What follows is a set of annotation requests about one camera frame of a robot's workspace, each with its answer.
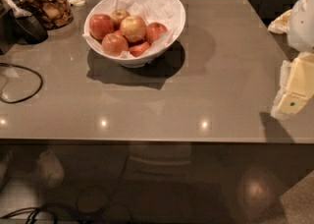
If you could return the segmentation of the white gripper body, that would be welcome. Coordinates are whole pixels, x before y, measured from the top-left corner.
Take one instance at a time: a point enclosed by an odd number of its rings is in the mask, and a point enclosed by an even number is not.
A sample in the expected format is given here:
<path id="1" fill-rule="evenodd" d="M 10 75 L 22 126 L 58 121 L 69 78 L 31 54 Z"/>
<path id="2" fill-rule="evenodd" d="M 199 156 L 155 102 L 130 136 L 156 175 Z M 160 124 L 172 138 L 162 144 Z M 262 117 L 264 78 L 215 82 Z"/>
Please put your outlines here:
<path id="1" fill-rule="evenodd" d="M 299 52 L 314 52 L 314 0 L 298 0 L 288 19 L 288 45 Z"/>

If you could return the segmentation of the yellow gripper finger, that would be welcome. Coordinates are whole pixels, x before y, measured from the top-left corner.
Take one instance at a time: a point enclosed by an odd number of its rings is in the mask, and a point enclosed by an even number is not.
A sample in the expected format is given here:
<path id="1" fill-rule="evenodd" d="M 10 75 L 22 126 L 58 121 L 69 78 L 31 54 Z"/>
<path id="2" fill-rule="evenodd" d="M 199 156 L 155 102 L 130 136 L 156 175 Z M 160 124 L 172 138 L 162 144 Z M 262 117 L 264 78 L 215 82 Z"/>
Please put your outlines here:
<path id="1" fill-rule="evenodd" d="M 268 25 L 268 31 L 275 34 L 283 34 L 288 32 L 288 20 L 290 17 L 291 10 L 287 10 L 282 13 L 280 16 L 275 18 Z"/>
<path id="2" fill-rule="evenodd" d="M 284 120 L 298 114 L 314 96 L 314 53 L 301 52 L 281 66 L 280 89 L 271 116 Z"/>

